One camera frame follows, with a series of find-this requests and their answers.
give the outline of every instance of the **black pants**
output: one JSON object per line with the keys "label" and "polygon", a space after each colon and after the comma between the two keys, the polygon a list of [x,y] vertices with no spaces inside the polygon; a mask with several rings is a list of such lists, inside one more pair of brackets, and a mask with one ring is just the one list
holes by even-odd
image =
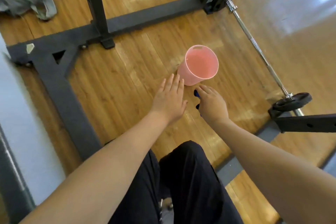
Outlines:
{"label": "black pants", "polygon": [[242,224],[200,145],[188,141],[158,163],[150,150],[109,224],[158,224],[160,183],[170,189],[174,224]]}

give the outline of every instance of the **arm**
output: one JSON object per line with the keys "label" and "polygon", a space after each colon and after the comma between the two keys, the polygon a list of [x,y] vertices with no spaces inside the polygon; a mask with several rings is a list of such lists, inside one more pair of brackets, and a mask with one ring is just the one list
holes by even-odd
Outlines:
{"label": "arm", "polygon": [[334,177],[235,125],[225,101],[213,88],[202,85],[197,91],[204,120],[288,224],[335,222]]}
{"label": "arm", "polygon": [[87,159],[21,224],[106,224],[126,194],[145,155],[187,102],[177,76],[162,82],[151,111]]}

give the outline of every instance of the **triangular cutout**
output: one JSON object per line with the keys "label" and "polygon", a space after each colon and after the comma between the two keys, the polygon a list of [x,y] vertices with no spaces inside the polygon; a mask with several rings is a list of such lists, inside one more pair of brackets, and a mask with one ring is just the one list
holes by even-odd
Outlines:
{"label": "triangular cutout", "polygon": [[52,54],[57,64],[59,64],[59,63],[61,62],[61,59],[62,59],[64,53],[65,53],[65,50],[64,50],[64,51],[61,51],[61,52],[56,52],[56,53],[53,53],[53,54]]}

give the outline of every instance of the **forearm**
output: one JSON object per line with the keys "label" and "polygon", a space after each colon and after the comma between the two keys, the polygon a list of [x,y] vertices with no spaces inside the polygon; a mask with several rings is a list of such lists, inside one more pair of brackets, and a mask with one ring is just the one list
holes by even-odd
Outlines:
{"label": "forearm", "polygon": [[75,170],[22,224],[106,224],[167,122],[149,113]]}
{"label": "forearm", "polygon": [[334,177],[232,122],[217,123],[212,128],[288,224],[334,221]]}

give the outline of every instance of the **pink bucket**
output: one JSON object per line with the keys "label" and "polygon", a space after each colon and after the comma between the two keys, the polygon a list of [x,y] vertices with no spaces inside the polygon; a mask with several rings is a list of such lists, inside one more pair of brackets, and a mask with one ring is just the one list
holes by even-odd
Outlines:
{"label": "pink bucket", "polygon": [[184,85],[192,86],[214,77],[217,71],[216,54],[206,46],[194,45],[185,54],[184,61],[179,65],[177,73],[181,79],[184,79]]}

